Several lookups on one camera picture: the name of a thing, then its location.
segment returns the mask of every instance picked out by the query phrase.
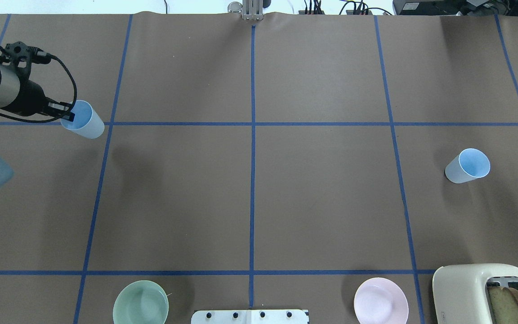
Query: cable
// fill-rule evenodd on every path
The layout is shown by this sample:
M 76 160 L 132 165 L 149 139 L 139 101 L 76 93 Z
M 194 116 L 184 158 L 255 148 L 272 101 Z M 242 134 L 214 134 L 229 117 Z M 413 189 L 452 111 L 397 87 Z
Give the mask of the cable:
M 289 4 L 289 6 L 291 6 L 291 11 L 293 12 L 293 14 L 295 14 L 295 7 L 293 6 L 293 4 L 291 3 L 290 0 L 287 0 L 287 3 Z
M 347 6 L 347 4 L 353 4 L 353 14 L 357 11 L 364 12 L 366 10 L 366 8 L 369 8 L 369 6 L 365 2 L 362 2 L 362 1 L 356 2 L 356 1 L 349 0 L 349 1 L 345 2 L 345 4 L 343 5 L 343 8 L 341 8 L 341 11 L 339 12 L 339 14 L 343 13 L 343 9 Z
M 347 5 L 349 3 L 352 3 L 353 4 L 353 10 L 355 10 L 355 8 L 357 7 L 357 2 L 354 2 L 354 1 L 345 1 L 345 4 L 343 5 L 343 7 L 341 8 L 341 11 L 339 12 L 339 14 L 342 14 L 343 13 L 343 9 L 345 7 L 347 7 Z
M 388 12 L 387 10 L 383 9 L 383 8 L 377 8 L 377 7 L 372 7 L 372 8 L 367 8 L 365 9 L 364 11 L 366 11 L 366 14 L 369 14 L 369 10 L 371 9 L 379 9 L 379 10 L 382 10 L 384 12 L 386 12 L 389 16 L 392 16 L 393 14 L 391 14 L 390 12 Z
M 503 5 L 506 5 L 506 7 L 507 7 L 505 9 L 505 13 L 504 13 L 504 15 L 506 16 L 506 15 L 508 15 L 510 13 L 510 2 L 509 2 L 509 0 L 506 0 L 506 4 L 505 4 L 505 0 L 503 0 Z
M 76 81 L 73 79 L 73 76 L 69 72 L 68 68 L 65 66 L 65 64 L 63 64 L 63 62 L 58 57 L 56 57 L 55 55 L 49 54 L 49 53 L 47 53 L 47 55 L 49 56 L 49 58 L 51 58 L 51 59 L 57 61 L 59 64 L 61 64 L 61 66 L 65 70 L 66 74 L 69 76 L 69 79 L 71 80 L 71 83 L 73 84 L 73 101 L 72 101 L 71 104 L 67 105 L 69 108 L 66 111 L 64 111 L 60 116 L 53 117 L 53 118 L 50 118 L 50 119 L 45 119 L 44 121 L 33 121 L 31 119 L 23 119 L 23 118 L 9 116 L 9 115 L 6 115 L 4 113 L 0 113 L 1 117 L 6 117 L 8 119 L 12 119 L 13 121 L 25 122 L 25 123 L 49 123 L 49 122 L 53 122 L 53 121 L 56 121 L 58 119 L 61 119 L 62 117 L 65 117 L 66 115 L 68 115 L 71 112 L 71 110 L 73 109 L 73 107 L 74 107 L 74 105 L 75 105 L 75 103 L 77 101 Z

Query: light blue paper cup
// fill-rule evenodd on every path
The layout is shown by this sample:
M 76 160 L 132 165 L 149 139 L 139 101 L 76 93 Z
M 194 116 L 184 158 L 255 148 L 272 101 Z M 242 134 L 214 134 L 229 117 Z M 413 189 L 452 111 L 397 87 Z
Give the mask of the light blue paper cup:
M 76 101 L 71 112 L 76 115 L 73 121 L 61 119 L 65 129 L 87 138 L 97 138 L 103 134 L 105 124 L 87 101 Z
M 160 285 L 141 280 L 125 287 L 113 305 L 115 324 L 164 324 L 169 300 Z
M 483 178 L 491 171 L 491 162 L 477 149 L 464 149 L 445 168 L 446 177 L 454 183 Z

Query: metal bracket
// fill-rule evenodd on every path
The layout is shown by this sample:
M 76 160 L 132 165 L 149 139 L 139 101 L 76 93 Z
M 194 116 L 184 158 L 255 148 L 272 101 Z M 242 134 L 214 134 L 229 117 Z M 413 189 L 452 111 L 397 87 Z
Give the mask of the metal bracket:
M 263 20 L 263 0 L 243 0 L 243 20 Z
M 309 324 L 307 310 L 196 311 L 191 324 Z

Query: white mounting plate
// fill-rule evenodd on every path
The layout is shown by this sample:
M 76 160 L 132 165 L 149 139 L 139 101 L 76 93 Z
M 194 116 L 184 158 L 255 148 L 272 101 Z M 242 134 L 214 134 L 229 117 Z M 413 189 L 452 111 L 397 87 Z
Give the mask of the white mounting plate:
M 308 310 L 196 311 L 191 324 L 309 324 Z

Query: blue tape grid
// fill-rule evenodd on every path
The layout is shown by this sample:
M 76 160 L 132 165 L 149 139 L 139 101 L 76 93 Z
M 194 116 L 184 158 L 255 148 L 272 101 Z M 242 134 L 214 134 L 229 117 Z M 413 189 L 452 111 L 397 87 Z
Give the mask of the blue tape grid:
M 3 41 L 5 32 L 8 28 L 11 14 L 8 14 L 4 27 L 0 35 L 0 45 Z M 394 121 L 393 112 L 391 109 L 391 100 L 389 95 L 389 85 L 387 82 L 386 68 L 383 58 L 383 49 L 380 38 L 380 27 L 378 24 L 377 17 L 374 17 L 376 39 L 378 45 L 378 51 L 380 56 L 381 72 L 383 77 L 383 86 L 385 92 L 385 99 L 387 104 L 387 111 L 389 122 L 257 122 L 255 119 L 255 25 L 251 27 L 251 122 L 191 122 L 191 121 L 115 121 L 115 114 L 117 111 L 117 101 L 119 100 L 119 91 L 121 88 L 121 79 L 123 77 L 123 71 L 125 66 L 125 56 L 127 54 L 127 46 L 129 36 L 131 32 L 133 15 L 129 15 L 127 33 L 125 36 L 125 44 L 123 48 L 123 54 L 121 57 L 121 65 L 119 69 L 119 76 L 117 79 L 117 87 L 115 96 L 113 99 L 113 107 L 111 112 L 111 118 L 107 125 L 107 141 L 105 144 L 105 151 L 103 153 L 103 163 L 101 166 L 101 174 L 99 176 L 99 184 L 97 186 L 97 195 L 95 199 L 95 205 L 92 215 L 92 221 L 89 230 L 88 245 L 85 252 L 84 266 L 81 271 L 63 271 L 63 270 L 0 270 L 0 275 L 80 275 L 80 290 L 78 293 L 78 299 L 76 304 L 76 311 L 74 314 L 74 324 L 78 322 L 81 303 L 83 300 L 85 279 L 88 275 L 90 276 L 101 276 L 101 275 L 246 275 L 249 277 L 249 307 L 253 307 L 253 295 L 254 295 L 254 276 L 255 275 L 413 275 L 415 280 L 415 292 L 417 295 L 417 303 L 419 305 L 419 314 L 421 318 L 421 324 L 425 324 L 423 303 L 419 286 L 419 275 L 433 275 L 434 269 L 417 269 L 415 260 L 415 248 L 413 246 L 413 235 L 411 231 L 411 222 L 409 220 L 409 211 L 407 208 L 407 201 L 405 195 L 405 185 L 403 182 L 403 175 L 401 171 L 401 162 L 399 159 L 399 150 L 397 147 L 397 136 L 395 133 L 396 126 L 490 126 L 490 127 L 504 127 L 504 126 L 515 126 L 518 127 L 518 123 L 495 123 L 495 122 L 406 122 L 406 121 Z M 501 25 L 498 16 L 495 15 L 495 22 L 497 25 L 497 31 L 499 39 L 501 41 L 502 49 L 505 55 L 507 67 L 509 68 L 510 75 L 512 77 L 514 88 L 518 95 L 518 82 L 514 75 L 512 65 L 510 63 L 509 55 L 506 49 L 505 40 L 502 35 Z M 59 126 L 59 122 L 45 123 L 45 124 L 31 124 L 31 123 L 20 123 L 17 121 L 0 121 L 0 126 Z M 95 221 L 97 219 L 97 211 L 99 207 L 99 201 L 101 198 L 101 189 L 103 187 L 103 177 L 105 176 L 105 168 L 107 165 L 107 157 L 109 154 L 109 145 L 111 143 L 111 135 L 113 132 L 113 126 L 250 126 L 251 127 L 251 185 L 250 185 L 250 223 L 249 223 L 249 270 L 196 270 L 196 271 L 145 271 L 145 270 L 88 270 L 89 257 L 91 253 L 91 246 L 93 242 L 93 234 L 95 230 Z M 401 191 L 401 199 L 403 201 L 403 209 L 405 212 L 405 221 L 407 226 L 407 238 L 409 242 L 409 252 L 411 255 L 411 265 L 413 269 L 395 269 L 395 270 L 255 270 L 255 140 L 256 140 L 256 127 L 268 127 L 268 126 L 385 126 L 391 129 L 391 138 L 393 140 L 393 149 L 395 154 L 395 161 L 397 165 L 397 175 L 399 177 L 399 188 Z

